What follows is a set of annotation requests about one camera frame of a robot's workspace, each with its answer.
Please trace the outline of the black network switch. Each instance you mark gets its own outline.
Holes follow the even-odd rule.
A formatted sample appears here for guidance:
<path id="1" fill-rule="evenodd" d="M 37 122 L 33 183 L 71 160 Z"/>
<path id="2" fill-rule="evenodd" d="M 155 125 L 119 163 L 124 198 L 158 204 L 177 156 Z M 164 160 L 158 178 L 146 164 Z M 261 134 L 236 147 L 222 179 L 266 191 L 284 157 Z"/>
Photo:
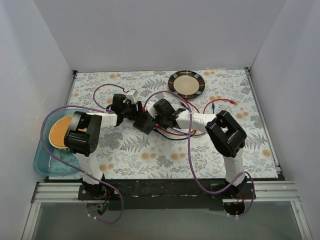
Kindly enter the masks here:
<path id="1" fill-rule="evenodd" d="M 156 123 L 148 112 L 144 112 L 139 119 L 133 123 L 133 127 L 142 133 L 149 135 Z"/>

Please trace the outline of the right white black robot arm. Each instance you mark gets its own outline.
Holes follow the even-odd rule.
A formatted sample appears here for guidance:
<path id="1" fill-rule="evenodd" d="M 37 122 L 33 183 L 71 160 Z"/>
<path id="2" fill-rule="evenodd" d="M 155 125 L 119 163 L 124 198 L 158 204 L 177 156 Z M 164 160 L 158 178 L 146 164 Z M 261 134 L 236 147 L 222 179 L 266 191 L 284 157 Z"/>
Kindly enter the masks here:
<path id="1" fill-rule="evenodd" d="M 244 194 L 247 177 L 243 166 L 243 148 L 247 134 L 229 112 L 222 110 L 217 114 L 205 114 L 191 112 L 190 109 L 175 110 L 166 99 L 161 99 L 156 103 L 148 102 L 145 107 L 152 120 L 163 128 L 188 130 L 189 167 L 195 182 L 203 191 L 210 195 L 227 193 L 232 199 L 237 199 Z M 225 186 L 220 190 L 206 189 L 196 176 L 191 156 L 192 131 L 207 134 L 215 149 L 223 156 Z"/>

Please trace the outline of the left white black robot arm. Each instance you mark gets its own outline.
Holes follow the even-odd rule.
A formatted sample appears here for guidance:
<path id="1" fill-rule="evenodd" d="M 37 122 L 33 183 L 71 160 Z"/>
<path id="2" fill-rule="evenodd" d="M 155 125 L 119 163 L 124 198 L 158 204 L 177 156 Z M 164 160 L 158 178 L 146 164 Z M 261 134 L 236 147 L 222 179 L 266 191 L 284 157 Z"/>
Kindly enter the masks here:
<path id="1" fill-rule="evenodd" d="M 107 195 L 107 187 L 101 183 L 105 177 L 95 154 L 102 128 L 117 127 L 124 119 L 139 120 L 144 112 L 142 102 L 137 101 L 133 91 L 117 93 L 112 104 L 103 112 L 75 111 L 64 136 L 64 145 L 77 159 L 83 178 L 84 190 L 95 200 Z"/>

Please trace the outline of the dark rimmed beige plate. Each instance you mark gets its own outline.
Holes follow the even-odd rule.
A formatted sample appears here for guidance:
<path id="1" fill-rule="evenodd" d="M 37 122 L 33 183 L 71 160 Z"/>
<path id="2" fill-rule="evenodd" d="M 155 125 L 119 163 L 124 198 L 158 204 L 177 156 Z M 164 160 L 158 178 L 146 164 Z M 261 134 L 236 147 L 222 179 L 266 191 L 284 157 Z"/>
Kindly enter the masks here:
<path id="1" fill-rule="evenodd" d="M 188 100 L 200 96 L 205 87 L 204 78 L 199 73 L 191 70 L 177 71 L 168 79 L 169 90 Z"/>

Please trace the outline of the floral tablecloth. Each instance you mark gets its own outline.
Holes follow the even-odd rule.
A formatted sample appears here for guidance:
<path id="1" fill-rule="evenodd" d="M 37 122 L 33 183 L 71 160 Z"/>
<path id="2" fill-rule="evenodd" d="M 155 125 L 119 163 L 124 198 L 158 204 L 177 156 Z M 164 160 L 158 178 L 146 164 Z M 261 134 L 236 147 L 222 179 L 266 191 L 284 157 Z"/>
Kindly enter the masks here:
<path id="1" fill-rule="evenodd" d="M 192 109 L 212 114 L 228 111 L 245 130 L 243 166 L 257 178 L 277 178 L 275 157 L 269 145 L 251 84 L 243 69 L 208 69 L 199 74 L 204 92 L 191 100 Z M 167 99 L 178 109 L 181 102 L 168 93 L 171 71 L 80 72 L 75 78 L 71 105 L 97 109 L 112 103 L 113 95 L 137 90 L 137 100 Z M 225 163 L 207 134 L 190 139 L 196 177 L 224 178 Z M 188 140 L 168 132 L 149 135 L 124 120 L 118 127 L 102 129 L 96 149 L 100 170 L 109 179 L 191 179 Z"/>

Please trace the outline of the orange woven round plate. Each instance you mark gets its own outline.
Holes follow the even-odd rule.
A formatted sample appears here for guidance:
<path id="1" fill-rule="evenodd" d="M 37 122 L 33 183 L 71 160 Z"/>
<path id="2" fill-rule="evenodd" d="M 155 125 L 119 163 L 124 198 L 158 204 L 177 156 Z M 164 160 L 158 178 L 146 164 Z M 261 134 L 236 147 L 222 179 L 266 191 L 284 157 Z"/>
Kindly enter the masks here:
<path id="1" fill-rule="evenodd" d="M 64 116 L 59 119 L 50 129 L 48 140 L 54 148 L 60 151 L 69 150 L 69 148 L 64 143 L 64 139 L 71 120 L 71 115 Z"/>

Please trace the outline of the teal plastic tray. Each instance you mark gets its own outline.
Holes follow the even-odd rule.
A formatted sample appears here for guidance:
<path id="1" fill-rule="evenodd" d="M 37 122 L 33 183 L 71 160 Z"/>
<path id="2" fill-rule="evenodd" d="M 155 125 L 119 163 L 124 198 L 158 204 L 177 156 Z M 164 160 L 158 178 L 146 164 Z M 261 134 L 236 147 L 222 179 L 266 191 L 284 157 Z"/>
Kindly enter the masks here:
<path id="1" fill-rule="evenodd" d="M 76 108 L 60 109 L 50 115 L 45 122 L 42 131 L 44 144 L 42 144 L 41 141 L 38 143 L 33 161 L 33 168 L 37 174 L 45 177 L 63 177 L 73 175 L 78 172 L 78 170 L 56 160 L 45 150 L 45 148 L 48 148 L 52 154 L 62 161 L 77 168 L 80 167 L 77 159 L 70 151 L 57 149 L 53 147 L 49 141 L 49 133 L 52 126 L 63 117 L 72 116 L 76 110 Z"/>

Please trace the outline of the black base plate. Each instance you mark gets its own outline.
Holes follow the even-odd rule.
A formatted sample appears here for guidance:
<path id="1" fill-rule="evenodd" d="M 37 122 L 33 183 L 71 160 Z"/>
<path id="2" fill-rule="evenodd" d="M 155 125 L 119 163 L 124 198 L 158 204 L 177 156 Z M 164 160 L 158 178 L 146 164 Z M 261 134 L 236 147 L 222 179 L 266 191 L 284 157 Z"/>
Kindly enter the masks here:
<path id="1" fill-rule="evenodd" d="M 223 201 L 244 203 L 256 197 L 250 181 L 241 187 L 213 194 L 227 184 L 222 178 L 194 179 L 108 179 L 94 196 L 83 184 L 78 191 L 81 201 L 108 201 L 109 210 L 209 209 L 223 210 Z"/>

